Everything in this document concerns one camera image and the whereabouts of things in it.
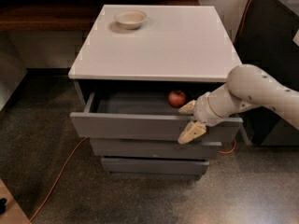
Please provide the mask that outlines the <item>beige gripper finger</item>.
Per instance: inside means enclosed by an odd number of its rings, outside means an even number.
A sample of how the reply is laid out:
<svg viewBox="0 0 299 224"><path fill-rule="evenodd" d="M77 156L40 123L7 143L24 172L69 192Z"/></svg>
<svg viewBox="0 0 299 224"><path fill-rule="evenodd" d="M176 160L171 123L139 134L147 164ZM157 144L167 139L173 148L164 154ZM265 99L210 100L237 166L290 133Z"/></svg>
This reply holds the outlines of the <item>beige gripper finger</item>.
<svg viewBox="0 0 299 224"><path fill-rule="evenodd" d="M182 106L178 112L182 115L192 115L195 108L196 101L191 100L186 105Z"/></svg>
<svg viewBox="0 0 299 224"><path fill-rule="evenodd" d="M178 142L182 145L188 144L194 139L206 133L206 125L199 121L190 121L180 134Z"/></svg>

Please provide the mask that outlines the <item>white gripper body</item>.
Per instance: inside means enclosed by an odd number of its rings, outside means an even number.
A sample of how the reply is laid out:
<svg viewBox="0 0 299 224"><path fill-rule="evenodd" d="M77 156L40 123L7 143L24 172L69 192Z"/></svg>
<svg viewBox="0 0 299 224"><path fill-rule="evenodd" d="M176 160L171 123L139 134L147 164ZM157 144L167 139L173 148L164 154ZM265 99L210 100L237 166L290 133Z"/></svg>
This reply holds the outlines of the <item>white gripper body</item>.
<svg viewBox="0 0 299 224"><path fill-rule="evenodd" d="M224 122L224 118L215 114L208 102L209 92L200 96L194 106L193 116L194 118L209 127L214 127L221 122Z"/></svg>

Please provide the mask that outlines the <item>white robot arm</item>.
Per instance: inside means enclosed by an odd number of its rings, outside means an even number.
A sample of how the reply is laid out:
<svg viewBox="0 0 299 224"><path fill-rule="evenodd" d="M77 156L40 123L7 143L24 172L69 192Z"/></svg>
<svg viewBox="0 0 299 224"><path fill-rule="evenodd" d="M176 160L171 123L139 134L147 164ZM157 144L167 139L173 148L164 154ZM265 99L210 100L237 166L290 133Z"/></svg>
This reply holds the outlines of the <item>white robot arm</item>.
<svg viewBox="0 0 299 224"><path fill-rule="evenodd" d="M299 92L280 84L258 66L241 64L232 69L226 83L191 100L178 112L193 115L178 142L188 144L233 114L265 107L299 129Z"/></svg>

